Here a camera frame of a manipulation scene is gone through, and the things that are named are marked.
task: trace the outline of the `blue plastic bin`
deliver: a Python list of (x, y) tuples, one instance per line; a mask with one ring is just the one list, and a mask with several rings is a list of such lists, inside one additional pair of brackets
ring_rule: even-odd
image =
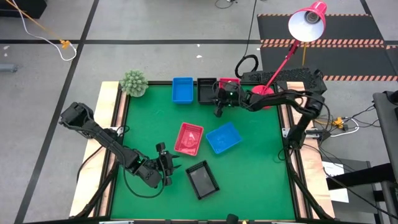
[(189, 104), (193, 101), (193, 78), (173, 78), (172, 101), (178, 104)]
[(242, 141), (242, 137), (239, 135), (238, 130), (235, 129), (231, 122), (222, 125), (216, 130), (210, 131), (206, 134), (206, 138), (217, 154)]

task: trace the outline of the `desk lamp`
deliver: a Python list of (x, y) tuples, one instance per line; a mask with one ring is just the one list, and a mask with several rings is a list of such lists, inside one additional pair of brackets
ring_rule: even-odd
[(258, 85), (252, 89), (253, 93), (260, 95), (273, 94), (274, 91), (269, 86), (274, 81), (275, 77), (278, 76), (279, 72), (285, 66), (286, 62), (295, 53), (299, 43), (301, 42), (312, 42), (319, 39), (323, 34), (326, 27), (325, 13), (327, 5), (323, 1), (317, 1), (310, 7), (306, 7), (295, 12), (289, 19), (289, 32), (295, 39), (292, 46), (290, 46), (288, 54), (285, 56), (285, 60), (276, 70), (275, 74), (268, 81), (267, 85)]

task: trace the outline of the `wooden table edge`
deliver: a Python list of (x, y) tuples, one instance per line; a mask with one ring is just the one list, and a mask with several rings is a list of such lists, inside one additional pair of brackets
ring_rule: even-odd
[[(287, 86), (293, 90), (304, 90), (304, 85), (302, 82), (287, 82)], [(101, 85), (101, 90), (99, 92), (99, 97), (95, 109), (95, 121), (101, 125), (102, 127), (110, 127), (111, 120), (113, 116), (113, 111), (115, 106), (118, 107), (116, 125), (122, 125), (123, 121), (123, 113), (125, 111), (126, 104), (126, 94), (122, 94), (119, 105), (116, 105), (116, 96), (118, 94), (118, 82), (103, 82)], [(287, 115), (286, 106), (282, 106), (282, 116), (284, 118), (285, 127), (289, 127), (289, 119)], [(295, 123), (301, 117), (301, 114), (293, 110), (293, 117)], [(318, 144), (316, 139), (306, 139), (304, 141), (305, 144), (313, 146), (318, 149)], [(88, 140), (86, 145), (86, 151), (84, 158), (87, 158), (91, 153), (98, 148), (99, 144), (95, 140)], [(330, 200), (330, 194), (328, 190), (328, 186), (326, 183), (326, 176), (323, 172), (322, 159), (318, 152), (311, 149), (308, 146), (304, 146), (301, 151), (302, 164), (305, 174), (305, 180), (307, 182), (307, 187), (317, 202), (321, 205), (321, 207), (329, 214), (334, 217), (333, 206)], [(92, 195), (98, 189), (101, 171), (103, 170), (104, 165), (104, 155), (105, 150), (102, 150), (96, 156), (94, 156), (91, 161), (82, 169), (80, 174), (80, 179), (76, 187), (75, 196), (73, 198), (72, 207), (70, 211), (70, 216), (76, 215), (79, 213), (84, 206), (90, 201)], [(294, 155), (292, 155), (292, 161), (295, 169), (297, 170), (297, 161)], [(114, 155), (111, 154), (109, 158), (108, 171), (112, 167), (114, 162)], [(102, 203), (99, 208), (99, 215), (106, 215), (106, 211), (108, 209), (108, 199), (110, 193), (110, 186), (108, 186), (102, 196)], [(299, 188), (296, 186), (298, 207), (300, 210), (300, 216), (302, 218), (307, 217), (303, 195)]]

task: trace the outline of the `orange and black striped tape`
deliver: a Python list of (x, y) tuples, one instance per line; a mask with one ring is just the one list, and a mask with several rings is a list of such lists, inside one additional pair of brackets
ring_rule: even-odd
[(397, 81), (395, 75), (325, 75), (324, 81)]
[[(291, 14), (275, 14), (275, 13), (257, 14), (257, 17), (260, 17), (260, 16), (291, 16)], [(369, 17), (372, 17), (372, 15), (368, 15), (368, 14), (326, 14), (326, 16), (369, 16)]]
[[(294, 39), (266, 39), (261, 40), (261, 47), (290, 47)], [(381, 47), (384, 48), (384, 41), (379, 39), (318, 39), (306, 43), (307, 47)]]

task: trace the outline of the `gray floor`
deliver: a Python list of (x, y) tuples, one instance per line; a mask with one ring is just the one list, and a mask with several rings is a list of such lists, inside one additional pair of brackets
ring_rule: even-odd
[[(64, 39), (80, 39), (93, 0), (49, 0), (40, 23)], [(256, 13), (292, 13), (312, 0), (258, 1)], [(329, 0), (328, 13), (364, 13), (359, 0)], [(214, 7), (214, 0), (100, 0), (88, 39), (245, 39), (254, 1), (239, 1), (225, 10)], [(393, 22), (397, 2), (368, 0), (369, 7), (386, 40), (398, 39)], [(28, 22), (28, 29), (45, 36)], [(0, 17), (0, 39), (31, 39), (20, 19)], [(258, 39), (254, 20), (252, 39)], [(248, 53), (259, 55), (257, 45)], [(234, 66), (245, 45), (85, 45), (78, 62), (64, 107), (81, 101), (95, 107), (100, 83), (119, 80), (126, 70), (143, 70), (150, 80), (170, 80), (176, 76), (233, 77)], [(60, 60), (50, 45), (0, 45), (1, 62), (17, 63), (17, 73), (0, 74), (2, 149), (0, 150), (0, 222), (14, 222), (32, 169), (39, 155), (70, 62)], [(241, 71), (248, 71), (247, 62)], [(335, 116), (350, 116), (371, 104), (377, 91), (396, 90), (396, 82), (327, 82), (326, 102)], [(361, 115), (373, 121), (373, 112)], [(49, 153), (25, 222), (67, 218), (75, 176), (86, 141), (78, 134), (57, 126)], [(346, 159), (388, 161), (381, 132), (377, 128), (329, 139), (324, 148)], [(369, 214), (338, 211), (341, 218), (373, 222)]]

